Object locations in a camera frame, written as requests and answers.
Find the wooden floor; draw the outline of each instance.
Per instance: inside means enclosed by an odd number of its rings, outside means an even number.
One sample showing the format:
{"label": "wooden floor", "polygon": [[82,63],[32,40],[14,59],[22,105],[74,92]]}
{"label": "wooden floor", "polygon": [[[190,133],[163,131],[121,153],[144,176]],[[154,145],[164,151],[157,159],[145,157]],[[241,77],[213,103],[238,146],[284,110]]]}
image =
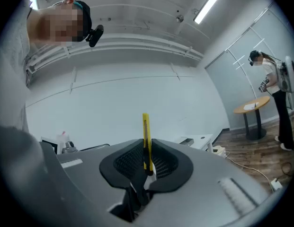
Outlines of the wooden floor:
{"label": "wooden floor", "polygon": [[[294,115],[291,122],[293,123],[294,137]],[[279,120],[265,123],[262,127],[267,130],[267,134],[259,141],[248,141],[246,139],[246,131],[242,129],[222,132],[214,146],[220,145],[225,147],[226,151],[230,152],[228,157],[236,163],[261,171],[270,181],[279,177],[280,183],[287,185],[291,177],[283,174],[281,166],[286,162],[290,162],[292,168],[289,175],[293,174],[294,152],[282,150],[279,143],[274,140],[274,137],[278,135]],[[254,170],[238,165],[235,166],[243,169],[245,173],[261,183],[268,192],[271,192],[270,186],[263,175]],[[289,171],[289,164],[284,165],[283,169],[287,173]]]}

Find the round table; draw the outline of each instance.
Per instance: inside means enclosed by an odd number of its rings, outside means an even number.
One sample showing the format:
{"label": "round table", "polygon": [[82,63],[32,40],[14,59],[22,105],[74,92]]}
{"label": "round table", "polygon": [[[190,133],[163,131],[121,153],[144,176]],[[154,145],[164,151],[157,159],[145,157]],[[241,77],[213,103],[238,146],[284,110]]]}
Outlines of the round table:
{"label": "round table", "polygon": [[[243,117],[245,119],[245,125],[246,125],[246,137],[247,137],[247,139],[249,139],[249,140],[259,140],[259,139],[263,138],[266,135],[267,131],[265,129],[261,128],[261,120],[260,120],[259,108],[266,105],[269,101],[270,101],[269,96],[262,96],[262,97],[254,99],[252,101],[249,101],[249,102],[243,104],[242,106],[234,109],[235,114],[243,114]],[[244,110],[243,109],[245,105],[253,104],[253,103],[258,103],[257,106],[254,109],[251,109],[251,110]],[[250,113],[250,112],[253,112],[253,111],[255,111],[255,114],[256,114],[257,129],[249,130],[248,120],[247,120],[247,113]]]}

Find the person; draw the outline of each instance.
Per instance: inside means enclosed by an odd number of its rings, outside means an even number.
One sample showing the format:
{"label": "person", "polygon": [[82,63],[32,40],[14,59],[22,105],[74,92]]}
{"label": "person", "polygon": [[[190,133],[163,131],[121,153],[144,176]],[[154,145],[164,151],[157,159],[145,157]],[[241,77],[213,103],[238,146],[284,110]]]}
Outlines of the person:
{"label": "person", "polygon": [[258,51],[252,51],[250,58],[252,65],[263,66],[269,79],[263,90],[268,91],[273,96],[279,114],[279,136],[275,136],[275,140],[281,143],[281,149],[293,150],[294,141],[291,121],[286,107],[286,92],[280,90],[277,84],[276,62],[269,55]]}
{"label": "person", "polygon": [[83,1],[63,0],[34,10],[22,0],[0,36],[0,126],[28,132],[25,57],[31,43],[66,46],[91,31],[90,7]]}

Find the black pants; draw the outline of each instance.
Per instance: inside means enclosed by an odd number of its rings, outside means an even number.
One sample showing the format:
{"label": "black pants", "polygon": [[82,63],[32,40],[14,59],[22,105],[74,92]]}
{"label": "black pants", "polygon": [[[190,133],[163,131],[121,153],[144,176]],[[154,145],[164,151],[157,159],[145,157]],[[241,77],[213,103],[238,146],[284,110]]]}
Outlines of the black pants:
{"label": "black pants", "polygon": [[292,126],[289,118],[285,98],[286,92],[279,90],[273,93],[273,98],[276,103],[277,111],[279,114],[279,141],[282,142],[286,148],[294,149],[294,141],[292,134]]}

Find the white sneaker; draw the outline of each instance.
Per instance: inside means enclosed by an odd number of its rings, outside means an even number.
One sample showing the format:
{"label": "white sneaker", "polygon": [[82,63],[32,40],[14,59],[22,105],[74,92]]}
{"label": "white sneaker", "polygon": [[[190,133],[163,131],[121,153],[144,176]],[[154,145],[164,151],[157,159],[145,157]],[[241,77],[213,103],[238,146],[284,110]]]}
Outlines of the white sneaker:
{"label": "white sneaker", "polygon": [[287,150],[287,151],[291,151],[292,150],[292,149],[286,148],[283,143],[280,144],[280,148],[283,149],[283,150]]}

